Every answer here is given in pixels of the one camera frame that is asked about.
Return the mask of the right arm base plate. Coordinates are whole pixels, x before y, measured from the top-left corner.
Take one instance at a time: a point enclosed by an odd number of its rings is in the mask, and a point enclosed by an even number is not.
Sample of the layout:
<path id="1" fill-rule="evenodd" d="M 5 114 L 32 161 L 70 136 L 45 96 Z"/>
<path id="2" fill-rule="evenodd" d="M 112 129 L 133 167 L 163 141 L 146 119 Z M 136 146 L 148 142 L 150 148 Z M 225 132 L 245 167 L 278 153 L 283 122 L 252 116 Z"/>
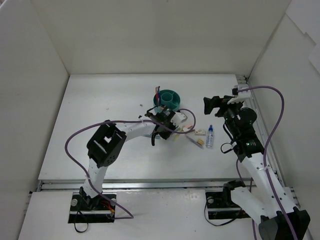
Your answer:
<path id="1" fill-rule="evenodd" d="M 250 216 L 237 204 L 227 200 L 222 191 L 205 193 L 206 209 L 210 220 L 248 219 Z"/>

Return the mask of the clear spray bottle blue cap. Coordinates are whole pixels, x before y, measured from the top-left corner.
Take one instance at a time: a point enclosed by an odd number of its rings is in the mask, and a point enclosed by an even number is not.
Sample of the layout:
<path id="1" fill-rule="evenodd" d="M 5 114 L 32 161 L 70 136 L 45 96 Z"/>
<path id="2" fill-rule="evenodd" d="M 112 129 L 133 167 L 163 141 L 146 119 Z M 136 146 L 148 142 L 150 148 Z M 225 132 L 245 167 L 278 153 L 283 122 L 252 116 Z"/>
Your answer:
<path id="1" fill-rule="evenodd" d="M 214 145 L 214 129 L 213 129 L 213 125 L 211 124 L 206 133 L 205 147 L 207 149 L 212 149 L 213 145 Z"/>

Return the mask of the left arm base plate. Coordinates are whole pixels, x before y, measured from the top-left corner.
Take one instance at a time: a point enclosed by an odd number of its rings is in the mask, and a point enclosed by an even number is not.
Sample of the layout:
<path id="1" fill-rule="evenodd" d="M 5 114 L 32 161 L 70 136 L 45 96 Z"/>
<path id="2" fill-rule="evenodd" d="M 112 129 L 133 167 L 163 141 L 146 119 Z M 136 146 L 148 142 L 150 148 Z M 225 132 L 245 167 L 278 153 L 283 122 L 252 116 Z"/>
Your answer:
<path id="1" fill-rule="evenodd" d="M 69 224 L 100 224 L 114 223 L 116 207 L 109 201 L 98 197 L 95 206 L 91 209 L 84 202 L 79 193 L 71 198 L 68 223 Z"/>

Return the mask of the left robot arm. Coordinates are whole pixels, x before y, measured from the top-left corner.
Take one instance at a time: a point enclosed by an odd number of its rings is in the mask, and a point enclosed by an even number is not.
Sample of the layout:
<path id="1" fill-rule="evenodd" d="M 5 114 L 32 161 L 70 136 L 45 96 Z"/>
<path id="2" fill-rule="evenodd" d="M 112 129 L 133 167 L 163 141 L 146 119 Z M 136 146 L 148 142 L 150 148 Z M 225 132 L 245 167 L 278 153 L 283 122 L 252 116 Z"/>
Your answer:
<path id="1" fill-rule="evenodd" d="M 125 142 L 151 135 L 151 145 L 155 145 L 156 136 L 166 140 L 176 131 L 178 126 L 187 120 L 184 113 L 175 112 L 164 107 L 161 112 L 147 112 L 151 122 L 142 119 L 137 123 L 106 123 L 100 126 L 88 141 L 89 177 L 80 188 L 82 204 L 89 210 L 96 209 L 100 204 L 99 194 L 108 167 L 118 158 Z"/>

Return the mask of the yellow highlighter pen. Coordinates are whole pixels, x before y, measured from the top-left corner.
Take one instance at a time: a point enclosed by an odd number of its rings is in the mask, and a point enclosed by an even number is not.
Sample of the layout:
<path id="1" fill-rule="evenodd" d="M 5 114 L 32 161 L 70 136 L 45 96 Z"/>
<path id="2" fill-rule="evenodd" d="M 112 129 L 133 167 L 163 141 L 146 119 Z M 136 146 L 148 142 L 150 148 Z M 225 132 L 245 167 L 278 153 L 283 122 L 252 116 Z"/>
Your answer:
<path id="1" fill-rule="evenodd" d="M 177 129 L 177 131 L 178 131 L 178 132 L 182 132 L 182 131 L 183 131 L 183 127 L 179 127 L 179 128 Z M 174 137 L 173 137 L 173 141 L 175 141 L 179 136 L 180 136 L 180 134 L 179 134 L 179 133 L 176 133 L 176 134 L 174 135 Z"/>

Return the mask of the blue pen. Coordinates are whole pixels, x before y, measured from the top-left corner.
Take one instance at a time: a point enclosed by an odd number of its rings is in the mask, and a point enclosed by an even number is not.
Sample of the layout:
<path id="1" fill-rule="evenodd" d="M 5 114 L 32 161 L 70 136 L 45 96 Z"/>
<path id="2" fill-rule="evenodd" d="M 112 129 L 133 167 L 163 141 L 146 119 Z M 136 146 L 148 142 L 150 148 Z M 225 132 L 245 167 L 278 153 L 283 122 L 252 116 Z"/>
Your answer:
<path id="1" fill-rule="evenodd" d="M 159 106 L 161 104 L 160 86 L 157 86 L 156 88 L 156 100 L 157 105 Z"/>

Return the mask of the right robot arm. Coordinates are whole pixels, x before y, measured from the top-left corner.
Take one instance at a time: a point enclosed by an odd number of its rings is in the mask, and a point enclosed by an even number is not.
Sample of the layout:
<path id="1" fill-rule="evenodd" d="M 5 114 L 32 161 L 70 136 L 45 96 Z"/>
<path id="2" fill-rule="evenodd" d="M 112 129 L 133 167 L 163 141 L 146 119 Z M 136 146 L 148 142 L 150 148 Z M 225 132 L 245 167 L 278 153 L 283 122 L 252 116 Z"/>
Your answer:
<path id="1" fill-rule="evenodd" d="M 232 151 L 251 175 L 261 198 L 256 198 L 240 181 L 224 184 L 221 200 L 227 206 L 241 207 L 258 226 L 263 240 L 302 240 L 307 232 L 310 216 L 300 210 L 280 184 L 269 161 L 265 148 L 256 135 L 253 124 L 256 112 L 243 103 L 228 102 L 231 96 L 204 97 L 204 114 L 224 119 L 224 130 L 230 135 Z"/>

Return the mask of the red pen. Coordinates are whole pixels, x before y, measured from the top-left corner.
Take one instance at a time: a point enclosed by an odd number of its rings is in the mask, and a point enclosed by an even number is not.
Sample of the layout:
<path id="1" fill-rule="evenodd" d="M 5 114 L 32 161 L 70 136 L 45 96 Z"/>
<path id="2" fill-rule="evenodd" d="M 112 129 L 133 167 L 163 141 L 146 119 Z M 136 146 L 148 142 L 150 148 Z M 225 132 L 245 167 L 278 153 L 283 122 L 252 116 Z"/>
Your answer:
<path id="1" fill-rule="evenodd" d="M 156 86 L 155 88 L 155 97 L 156 97 L 156 105 L 160 104 L 160 86 Z"/>

